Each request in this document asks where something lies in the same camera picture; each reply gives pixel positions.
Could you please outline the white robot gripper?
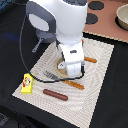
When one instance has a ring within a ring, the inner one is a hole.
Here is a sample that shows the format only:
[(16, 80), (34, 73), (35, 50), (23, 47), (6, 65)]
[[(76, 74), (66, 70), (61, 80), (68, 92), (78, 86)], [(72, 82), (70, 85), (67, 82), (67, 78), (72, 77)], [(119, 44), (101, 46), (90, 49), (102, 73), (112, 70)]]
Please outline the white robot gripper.
[(58, 48), (62, 52), (67, 75), (70, 78), (78, 77), (81, 74), (81, 67), (84, 64), (82, 42), (74, 45), (59, 44)]

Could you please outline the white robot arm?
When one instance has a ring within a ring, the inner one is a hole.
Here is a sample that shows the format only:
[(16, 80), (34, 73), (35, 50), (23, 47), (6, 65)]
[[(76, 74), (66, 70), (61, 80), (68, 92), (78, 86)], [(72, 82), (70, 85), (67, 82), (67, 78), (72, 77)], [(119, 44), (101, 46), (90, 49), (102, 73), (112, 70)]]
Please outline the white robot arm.
[(79, 76), (84, 65), (82, 31), (87, 7), (87, 0), (29, 0), (26, 4), (30, 23), (56, 35), (69, 77)]

